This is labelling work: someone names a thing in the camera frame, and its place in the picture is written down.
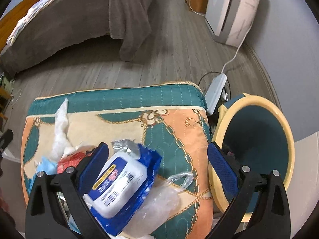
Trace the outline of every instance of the trash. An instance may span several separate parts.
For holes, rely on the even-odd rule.
[[[92,190],[83,199],[103,229],[116,236],[148,195],[161,156],[127,139],[112,145],[116,153],[106,162]]]
[[[54,124],[54,141],[52,145],[52,151],[50,159],[58,162],[64,154],[64,150],[67,147],[72,147],[66,137],[66,133],[69,127],[69,121],[66,117],[68,110],[68,99],[65,99],[60,108],[55,113]]]
[[[77,225],[75,224],[75,221],[74,221],[72,216],[70,216],[70,218],[69,218],[68,225],[69,225],[71,230],[73,230],[74,232],[77,232],[78,234],[81,234],[81,232],[78,229]],[[129,238],[123,236],[123,235],[113,236],[113,235],[108,234],[108,236],[111,239],[129,239]],[[136,239],[155,239],[155,238],[153,236],[151,236],[151,235],[146,235],[146,236],[143,236],[141,238],[136,238]]]
[[[92,145],[86,145],[80,143],[77,147],[67,147],[64,150],[64,154],[61,160],[58,162],[57,173],[62,173],[69,166],[77,167],[79,162],[86,157],[91,155],[91,151],[95,148]]]
[[[231,157],[233,157],[233,158],[235,158],[235,154],[232,153],[232,152],[228,152],[227,155],[228,155],[228,156],[231,156]]]
[[[185,177],[180,188],[169,185]],[[158,186],[153,186],[141,207],[123,229],[127,235],[140,238],[149,235],[159,228],[169,218],[179,202],[178,193],[184,191],[193,182],[192,172],[182,172],[172,175]]]
[[[30,182],[30,186],[28,189],[29,194],[31,193],[32,186],[38,172],[44,171],[47,175],[56,174],[57,172],[57,166],[58,166],[57,162],[53,162],[47,159],[45,156],[42,156],[41,160],[42,161],[36,167],[36,173],[33,175],[32,179],[29,179],[29,182]]]
[[[221,219],[221,217],[218,217],[218,218],[214,218],[214,219],[213,219],[212,229],[217,225],[217,223],[219,222],[220,219]]]

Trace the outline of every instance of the white tissue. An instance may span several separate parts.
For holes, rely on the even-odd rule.
[[[69,121],[66,116],[68,111],[68,99],[65,99],[60,108],[55,113],[54,141],[50,159],[58,162],[64,154],[67,147],[72,147],[66,137],[68,132]]]
[[[74,155],[77,154],[78,152],[90,152],[92,151],[94,148],[96,148],[96,146],[94,145],[90,145],[87,142],[81,142],[79,145],[77,145],[76,147],[66,147],[64,149],[64,154],[61,157],[61,160],[70,156],[70,155]]]

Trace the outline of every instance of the metal screw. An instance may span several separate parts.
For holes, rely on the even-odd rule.
[[[243,172],[250,172],[250,168],[246,165],[243,166],[241,169],[243,170]]]
[[[277,170],[273,170],[272,173],[275,175],[275,176],[279,176],[279,172]]]
[[[38,174],[37,174],[38,177],[42,177],[43,175],[44,175],[44,171],[40,171],[40,172],[38,172]]]
[[[72,173],[74,171],[74,167],[73,166],[70,166],[66,169],[66,172],[67,173]]]

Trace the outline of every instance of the patterned cushion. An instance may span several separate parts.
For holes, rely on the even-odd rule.
[[[22,139],[24,193],[35,173],[35,162],[49,156],[54,139],[54,113],[69,99],[68,138],[73,146],[134,139],[163,157],[158,178],[192,171],[195,182],[180,194],[181,203],[156,239],[205,238],[211,229],[213,199],[208,182],[210,142],[206,102],[190,83],[141,88],[103,89],[37,98],[31,105]],[[177,181],[172,186],[180,186]]]

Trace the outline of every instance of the white cable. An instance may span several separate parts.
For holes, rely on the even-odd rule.
[[[194,13],[205,17],[205,14],[204,14],[204,13],[198,13],[198,12],[195,12],[195,11],[193,10],[192,6],[190,6],[190,0],[188,0],[188,5],[189,5],[190,9],[191,9]]]
[[[226,67],[229,63],[231,63],[231,62],[236,58],[237,53],[238,53],[240,47],[242,46],[242,44],[243,44],[243,42],[244,42],[244,40],[245,40],[245,38],[246,38],[247,34],[249,33],[249,31],[250,31],[250,29],[251,29],[252,26],[253,26],[253,22],[251,23],[250,27],[248,28],[246,34],[244,35],[244,37],[243,37],[243,39],[242,39],[242,41],[241,41],[241,43],[239,44],[239,46],[238,46],[238,48],[237,48],[237,51],[236,51],[234,57],[224,64],[223,68],[221,69],[221,73],[223,73],[225,67]]]
[[[17,101],[18,101],[18,99],[13,103],[13,98],[14,98],[14,96],[18,93],[18,92],[20,92],[20,95],[19,95],[19,97],[18,97],[18,99],[20,98],[20,96],[21,96],[21,93],[22,93],[22,90],[21,89],[19,89],[19,91],[17,91],[15,94],[11,94],[11,97],[12,97],[12,100],[11,100],[11,108],[13,108],[13,106],[17,103]]]

